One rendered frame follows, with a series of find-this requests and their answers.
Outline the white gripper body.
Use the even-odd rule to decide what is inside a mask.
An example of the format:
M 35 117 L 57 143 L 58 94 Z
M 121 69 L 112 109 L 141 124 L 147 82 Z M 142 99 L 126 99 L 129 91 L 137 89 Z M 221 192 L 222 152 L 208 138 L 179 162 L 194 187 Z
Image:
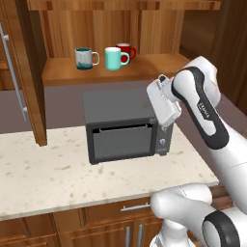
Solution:
M 155 79 L 147 87 L 151 106 L 161 126 L 170 126 L 181 114 L 179 102 L 171 95 L 171 83 L 168 78 L 163 81 Z

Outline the red mug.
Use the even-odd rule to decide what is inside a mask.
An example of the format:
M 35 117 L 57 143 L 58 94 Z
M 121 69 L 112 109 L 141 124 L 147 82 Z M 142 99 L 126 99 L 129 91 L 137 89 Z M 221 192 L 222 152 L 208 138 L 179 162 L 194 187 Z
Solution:
M 122 61 L 126 62 L 127 60 L 132 60 L 137 55 L 137 50 L 135 47 L 131 46 L 129 43 L 117 43 L 116 46 L 122 51 L 126 52 L 128 56 L 123 55 Z

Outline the mint green mug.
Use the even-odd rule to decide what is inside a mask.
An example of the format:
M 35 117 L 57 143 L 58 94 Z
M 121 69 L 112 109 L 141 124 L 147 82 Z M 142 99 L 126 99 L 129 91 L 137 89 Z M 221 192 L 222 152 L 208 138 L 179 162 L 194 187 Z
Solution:
M 108 70 L 116 71 L 129 62 L 129 55 L 122 52 L 118 47 L 105 48 L 105 67 Z

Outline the dark wooden cabinet door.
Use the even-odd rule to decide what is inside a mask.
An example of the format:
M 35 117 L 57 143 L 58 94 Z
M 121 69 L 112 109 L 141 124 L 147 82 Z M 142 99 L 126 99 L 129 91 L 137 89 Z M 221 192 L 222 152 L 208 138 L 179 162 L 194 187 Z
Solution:
M 247 115 L 247 0 L 223 0 L 211 61 L 221 92 Z

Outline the white and teal mug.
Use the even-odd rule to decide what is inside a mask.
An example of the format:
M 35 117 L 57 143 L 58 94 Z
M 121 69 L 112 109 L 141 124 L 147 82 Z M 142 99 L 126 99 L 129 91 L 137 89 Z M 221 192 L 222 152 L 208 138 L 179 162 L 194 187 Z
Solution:
M 96 55 L 99 57 L 97 52 L 94 52 L 91 48 L 88 47 L 79 47 L 75 49 L 75 64 L 76 68 L 79 70 L 89 70 L 94 66 L 99 64 L 100 59 L 93 62 L 93 56 Z

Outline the dark grey toaster oven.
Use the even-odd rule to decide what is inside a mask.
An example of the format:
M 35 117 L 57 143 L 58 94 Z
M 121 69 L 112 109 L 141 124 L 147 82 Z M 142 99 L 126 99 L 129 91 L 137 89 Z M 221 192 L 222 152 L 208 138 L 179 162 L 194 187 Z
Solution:
M 170 150 L 173 127 L 170 125 L 167 130 L 163 130 L 158 124 L 145 88 L 86 92 L 83 94 L 83 108 L 91 164 L 155 154 L 163 156 Z M 93 132 L 96 129 L 137 124 L 150 124 L 152 127 L 149 154 L 110 159 L 95 158 Z

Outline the dark grey toaster oven door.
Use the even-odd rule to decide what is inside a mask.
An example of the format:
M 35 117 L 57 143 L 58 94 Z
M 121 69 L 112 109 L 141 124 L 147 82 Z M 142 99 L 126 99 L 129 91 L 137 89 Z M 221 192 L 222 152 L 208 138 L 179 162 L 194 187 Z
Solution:
M 149 154 L 152 127 L 137 124 L 123 127 L 99 128 L 93 132 L 96 159 L 110 159 Z

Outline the wooden drawer front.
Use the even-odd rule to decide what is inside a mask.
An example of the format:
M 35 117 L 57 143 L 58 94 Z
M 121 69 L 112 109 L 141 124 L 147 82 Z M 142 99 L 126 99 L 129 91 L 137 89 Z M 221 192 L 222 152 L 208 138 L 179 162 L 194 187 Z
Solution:
M 60 247 L 57 234 L 0 243 L 0 247 Z
M 37 237 L 56 232 L 51 214 L 0 221 L 0 238 Z
M 151 211 L 151 208 L 149 206 L 141 209 L 133 209 L 133 207 L 146 205 L 150 202 L 150 199 L 150 197 L 146 197 L 99 206 L 85 207 L 85 222 L 87 224 L 90 224 L 102 220 L 126 217 L 135 214 L 149 213 Z
M 224 186 L 211 186 L 210 191 L 212 194 L 212 205 L 216 209 L 225 209 L 233 206 L 233 200 Z

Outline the wooden base cupboard door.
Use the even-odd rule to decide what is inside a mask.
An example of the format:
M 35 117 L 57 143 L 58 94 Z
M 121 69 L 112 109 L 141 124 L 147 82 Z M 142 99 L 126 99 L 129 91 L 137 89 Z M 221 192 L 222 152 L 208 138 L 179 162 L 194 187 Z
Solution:
M 133 227 L 133 247 L 137 247 L 137 237 L 140 224 L 143 224 L 142 247 L 150 247 L 151 241 L 161 229 L 162 221 L 154 216 L 135 219 Z
M 125 228 L 130 227 L 132 240 L 132 220 L 91 225 L 81 230 L 60 234 L 62 247 L 125 247 Z

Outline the open wooden wall cabinet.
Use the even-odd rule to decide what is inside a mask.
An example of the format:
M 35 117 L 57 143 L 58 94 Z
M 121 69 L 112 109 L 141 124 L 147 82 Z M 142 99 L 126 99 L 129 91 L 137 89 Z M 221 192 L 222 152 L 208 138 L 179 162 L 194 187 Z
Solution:
M 220 0 L 27 0 L 36 12 L 46 51 L 42 81 L 46 86 L 109 83 L 169 76 L 188 59 L 179 54 L 187 11 L 218 11 Z M 100 56 L 104 49 L 127 42 L 137 57 L 118 71 L 103 63 L 89 71 L 75 68 L 76 47 Z

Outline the wooden neighbouring wall cabinet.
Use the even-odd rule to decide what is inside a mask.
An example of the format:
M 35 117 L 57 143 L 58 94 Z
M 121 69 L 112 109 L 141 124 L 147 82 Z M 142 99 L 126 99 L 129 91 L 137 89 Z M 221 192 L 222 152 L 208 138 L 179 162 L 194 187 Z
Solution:
M 14 72 L 15 72 L 17 84 L 18 86 L 21 86 L 21 78 L 19 76 L 18 64 L 16 63 L 17 59 L 14 49 L 14 43 L 11 41 L 12 34 L 11 34 L 10 25 L 8 23 L 7 13 L 4 7 L 3 0 L 0 0 L 0 23 L 2 24 L 4 34 L 9 36 L 9 40 L 7 41 L 7 46 L 14 66 Z M 13 89 L 14 89 L 14 82 L 11 76 L 7 55 L 0 35 L 0 91 L 9 91 Z

